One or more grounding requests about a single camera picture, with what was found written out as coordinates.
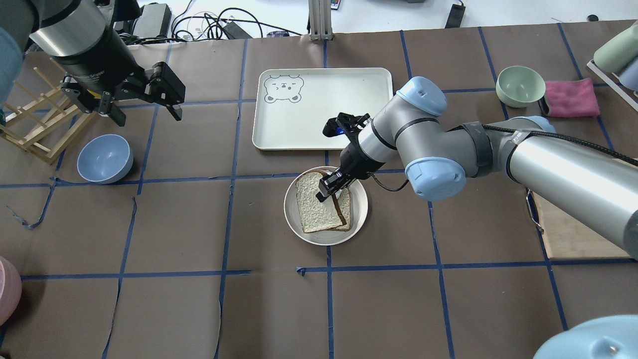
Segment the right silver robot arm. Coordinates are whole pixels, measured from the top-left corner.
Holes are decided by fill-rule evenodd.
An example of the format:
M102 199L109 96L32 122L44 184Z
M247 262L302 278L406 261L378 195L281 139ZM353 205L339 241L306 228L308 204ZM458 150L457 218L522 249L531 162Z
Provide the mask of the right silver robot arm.
M344 134L349 145L339 167L319 180L317 199L371 177L394 155L414 193L430 202L460 193L468 178L501 171L637 257L635 159L558 134L541 116L444 130L438 118L446 108L442 90L417 76L375 116L341 113L328 120L324 134Z

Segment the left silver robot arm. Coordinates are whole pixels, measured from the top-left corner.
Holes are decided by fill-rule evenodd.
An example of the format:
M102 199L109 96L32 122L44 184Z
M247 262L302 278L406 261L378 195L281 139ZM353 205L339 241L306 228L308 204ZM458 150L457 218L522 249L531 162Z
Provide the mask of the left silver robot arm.
M29 41L65 71L62 91L85 113L98 112L118 126L126 115L117 101L139 99L167 108L182 120L185 85L167 63L137 64L123 39L91 0L1 2L1 100L22 70Z

